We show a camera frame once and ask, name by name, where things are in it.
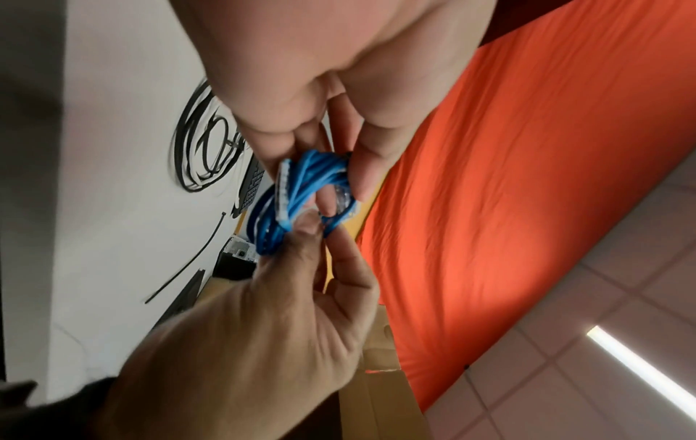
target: coiled black cable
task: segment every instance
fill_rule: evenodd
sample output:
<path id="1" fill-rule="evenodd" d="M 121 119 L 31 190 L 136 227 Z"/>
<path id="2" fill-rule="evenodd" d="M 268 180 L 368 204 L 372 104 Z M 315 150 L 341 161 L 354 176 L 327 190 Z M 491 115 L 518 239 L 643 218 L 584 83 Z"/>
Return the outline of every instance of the coiled black cable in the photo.
<path id="1" fill-rule="evenodd" d="M 196 88 L 188 99 L 174 131 L 174 167 L 176 178 L 183 189 L 189 193 L 203 191 L 215 182 L 224 178 L 237 163 L 247 142 L 235 130 L 230 137 L 230 122 L 224 116 L 218 115 L 215 109 L 206 122 L 205 129 L 196 140 L 196 130 L 203 123 L 203 118 L 210 106 L 215 105 L 215 94 L 207 80 Z M 210 133 L 218 125 L 224 128 L 223 142 L 217 152 L 214 163 L 208 162 Z M 191 161 L 201 154 L 202 170 L 196 170 Z"/>

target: fingernail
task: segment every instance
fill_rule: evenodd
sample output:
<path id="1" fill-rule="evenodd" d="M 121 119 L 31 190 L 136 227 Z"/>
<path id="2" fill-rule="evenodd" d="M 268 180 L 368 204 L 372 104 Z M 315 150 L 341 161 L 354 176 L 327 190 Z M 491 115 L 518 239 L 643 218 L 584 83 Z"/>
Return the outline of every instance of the fingernail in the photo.
<path id="1" fill-rule="evenodd" d="M 296 232 L 306 233 L 311 236 L 316 235 L 322 228 L 321 217 L 319 217 L 319 213 L 316 210 L 308 209 L 299 215 L 292 228 Z"/>

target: black keyboard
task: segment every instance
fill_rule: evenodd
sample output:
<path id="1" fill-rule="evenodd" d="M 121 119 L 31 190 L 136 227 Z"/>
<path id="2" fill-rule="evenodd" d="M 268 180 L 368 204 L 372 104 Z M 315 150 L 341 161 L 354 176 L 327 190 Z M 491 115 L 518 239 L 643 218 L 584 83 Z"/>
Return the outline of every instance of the black keyboard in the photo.
<path id="1" fill-rule="evenodd" d="M 264 169 L 261 162 L 256 159 L 256 156 L 253 156 L 246 173 L 244 173 L 244 181 L 239 189 L 239 205 L 232 209 L 232 218 L 239 217 L 254 202 L 261 179 L 263 179 L 263 173 Z"/>

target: black cable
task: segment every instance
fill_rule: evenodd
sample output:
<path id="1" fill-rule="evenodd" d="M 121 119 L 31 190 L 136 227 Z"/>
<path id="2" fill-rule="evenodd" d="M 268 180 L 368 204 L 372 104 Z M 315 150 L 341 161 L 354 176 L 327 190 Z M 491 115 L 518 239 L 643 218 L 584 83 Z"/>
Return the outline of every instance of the black cable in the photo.
<path id="1" fill-rule="evenodd" d="M 189 193 L 203 191 L 215 182 L 224 178 L 237 163 L 247 142 L 235 130 L 230 137 L 230 121 L 218 115 L 219 107 L 205 123 L 205 129 L 196 140 L 196 131 L 203 122 L 206 111 L 215 105 L 215 94 L 207 80 L 196 88 L 188 99 L 174 130 L 174 168 L 176 179 L 183 189 Z M 222 124 L 225 130 L 223 142 L 215 157 L 215 162 L 208 162 L 210 133 Z M 191 158 L 201 153 L 203 170 L 195 170 Z"/>
<path id="2" fill-rule="evenodd" d="M 208 239 L 208 241 L 205 242 L 205 244 L 203 245 L 203 247 L 194 255 L 194 257 L 191 258 L 191 259 L 186 263 L 186 265 L 185 265 L 184 267 L 182 267 L 177 273 L 175 273 L 175 274 L 172 276 L 172 278 L 169 278 L 169 279 L 167 280 L 166 283 L 162 284 L 162 287 L 160 287 L 159 289 L 157 289 L 156 292 L 154 292 L 152 295 L 150 295 L 149 298 L 145 300 L 145 304 L 147 304 L 147 303 L 149 303 L 150 301 L 152 301 L 157 295 L 159 295 L 163 290 L 165 290 L 165 289 L 167 288 L 167 286 L 169 286 L 169 285 L 171 284 L 171 282 L 174 281 L 174 280 L 176 279 L 176 277 L 178 277 L 179 275 L 181 275 L 181 273 L 182 273 L 184 270 L 186 270 L 186 268 L 187 268 L 188 266 L 190 266 L 191 263 L 194 262 L 194 260 L 195 260 L 196 258 L 198 258 L 200 254 L 203 253 L 203 251 L 205 250 L 205 248 L 208 247 L 208 245 L 210 244 L 210 242 L 212 241 L 212 239 L 215 237 L 215 234 L 218 233 L 218 229 L 220 229 L 220 225 L 223 224 L 223 220 L 225 219 L 225 216 L 226 216 L 226 215 L 227 215 L 227 213 L 226 213 L 226 212 L 223 212 L 223 214 L 220 216 L 220 221 L 217 222 L 217 226 L 215 226 L 215 230 L 212 232 L 212 235 L 210 236 L 210 238 Z"/>

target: blue cable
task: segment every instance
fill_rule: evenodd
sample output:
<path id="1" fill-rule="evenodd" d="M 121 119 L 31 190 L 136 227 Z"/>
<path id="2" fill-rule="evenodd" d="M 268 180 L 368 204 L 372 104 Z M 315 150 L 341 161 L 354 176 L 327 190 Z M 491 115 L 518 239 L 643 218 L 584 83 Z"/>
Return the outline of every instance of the blue cable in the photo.
<path id="1" fill-rule="evenodd" d="M 305 152 L 295 163 L 281 163 L 278 181 L 260 198 L 249 215 L 246 235 L 256 245 L 259 255 L 273 254 L 307 200 L 326 185 L 343 188 L 349 195 L 348 206 L 333 217 L 322 216 L 324 236 L 333 231 L 355 211 L 357 202 L 349 192 L 348 159 L 316 150 Z"/>

